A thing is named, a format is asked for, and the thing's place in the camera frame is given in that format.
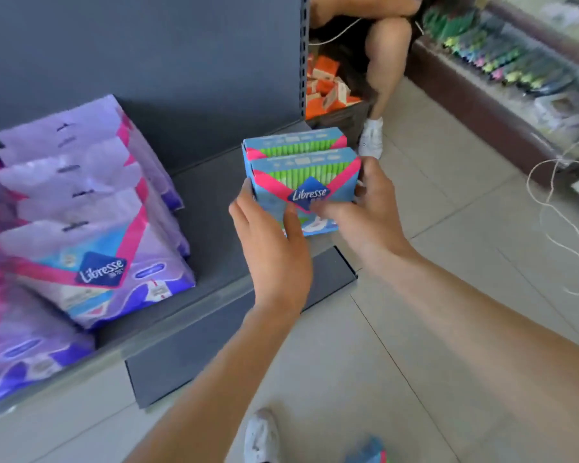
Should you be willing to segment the person's left hand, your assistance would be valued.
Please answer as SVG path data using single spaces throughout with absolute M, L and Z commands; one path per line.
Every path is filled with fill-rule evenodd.
M 313 282 L 309 242 L 292 247 L 282 227 L 254 198 L 246 178 L 229 206 L 254 285 L 255 306 L 295 320 L 305 308 Z

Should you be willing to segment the person's right hand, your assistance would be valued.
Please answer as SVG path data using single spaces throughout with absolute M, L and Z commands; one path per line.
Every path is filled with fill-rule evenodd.
M 338 226 L 365 268 L 393 286 L 407 261 L 418 257 L 403 232 L 392 181 L 373 157 L 361 158 L 361 184 L 350 202 L 350 221 Z

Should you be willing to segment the blue pad packet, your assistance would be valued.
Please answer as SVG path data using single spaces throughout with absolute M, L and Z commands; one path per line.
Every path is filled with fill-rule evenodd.
M 267 157 L 247 165 L 255 200 L 286 233 L 285 209 L 294 207 L 305 236 L 338 231 L 331 218 L 310 208 L 314 201 L 352 202 L 362 167 L 350 147 L 307 154 Z
M 343 132 L 337 127 L 332 127 L 247 138 L 243 140 L 242 151 L 245 162 L 249 163 L 270 157 L 340 149 L 347 145 L 348 140 Z

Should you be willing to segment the person's right forearm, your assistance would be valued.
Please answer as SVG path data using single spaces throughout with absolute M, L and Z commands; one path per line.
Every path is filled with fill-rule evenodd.
M 495 301 L 415 250 L 360 251 L 424 324 L 517 417 L 579 463 L 579 345 Z

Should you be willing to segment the person's left forearm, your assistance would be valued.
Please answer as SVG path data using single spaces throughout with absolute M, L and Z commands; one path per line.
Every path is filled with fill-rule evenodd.
M 304 303 L 256 301 L 238 331 L 123 463 L 224 463 Z

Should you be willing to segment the person's white shoe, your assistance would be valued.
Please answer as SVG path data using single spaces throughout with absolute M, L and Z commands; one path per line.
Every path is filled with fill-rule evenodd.
M 277 423 L 268 408 L 259 409 L 246 424 L 244 463 L 281 463 Z
M 383 153 L 383 118 L 366 119 L 358 145 L 358 155 L 377 160 Z

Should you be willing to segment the dark cardboard box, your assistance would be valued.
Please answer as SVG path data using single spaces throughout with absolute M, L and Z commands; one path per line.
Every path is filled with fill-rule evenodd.
M 346 107 L 330 110 L 306 120 L 312 129 L 337 127 L 347 138 L 347 145 L 356 149 L 363 126 L 371 112 L 372 104 L 366 100 L 355 102 Z

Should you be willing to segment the pile of orange boxes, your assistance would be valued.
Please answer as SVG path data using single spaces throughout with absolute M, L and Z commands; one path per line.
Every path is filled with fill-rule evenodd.
M 363 100 L 341 76 L 341 62 L 326 55 L 308 55 L 306 119 L 311 120 L 336 110 L 358 104 Z

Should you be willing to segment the grey metal shelf unit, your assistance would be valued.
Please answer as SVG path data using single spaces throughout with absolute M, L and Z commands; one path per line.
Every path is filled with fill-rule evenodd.
M 308 0 L 0 0 L 0 131 L 113 94 L 174 178 L 197 286 L 101 327 L 100 349 L 0 417 L 126 361 L 146 408 L 239 328 L 253 284 L 228 214 L 243 139 L 308 129 Z

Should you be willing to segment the brown display counter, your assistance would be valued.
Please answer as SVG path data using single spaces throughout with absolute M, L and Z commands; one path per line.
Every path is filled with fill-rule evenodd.
M 407 74 L 423 92 L 541 186 L 551 176 L 579 178 L 579 25 L 559 29 L 541 8 L 563 0 L 437 0 L 477 8 L 570 66 L 577 81 L 543 97 L 488 82 L 437 47 L 422 29 L 410 49 Z

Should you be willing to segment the row of purple pad packs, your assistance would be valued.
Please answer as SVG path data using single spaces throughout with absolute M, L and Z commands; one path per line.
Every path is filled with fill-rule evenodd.
M 183 208 L 114 95 L 0 130 L 0 401 L 196 286 Z

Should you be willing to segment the row of colourful pens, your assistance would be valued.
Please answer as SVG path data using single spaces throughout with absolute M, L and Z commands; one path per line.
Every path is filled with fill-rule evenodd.
M 545 47 L 477 8 L 436 4 L 423 15 L 422 29 L 437 47 L 488 82 L 515 87 L 524 95 L 560 93 L 577 81 L 573 69 Z

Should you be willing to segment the small blue packet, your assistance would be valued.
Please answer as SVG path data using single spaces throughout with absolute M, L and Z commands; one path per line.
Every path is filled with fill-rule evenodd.
M 345 456 L 343 463 L 390 463 L 386 449 L 376 436 L 369 436 Z

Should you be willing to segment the white object on counter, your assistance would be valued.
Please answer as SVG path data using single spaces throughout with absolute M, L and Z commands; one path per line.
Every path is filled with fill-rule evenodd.
M 541 17 L 559 29 L 579 25 L 579 0 L 563 0 L 544 5 L 540 10 Z

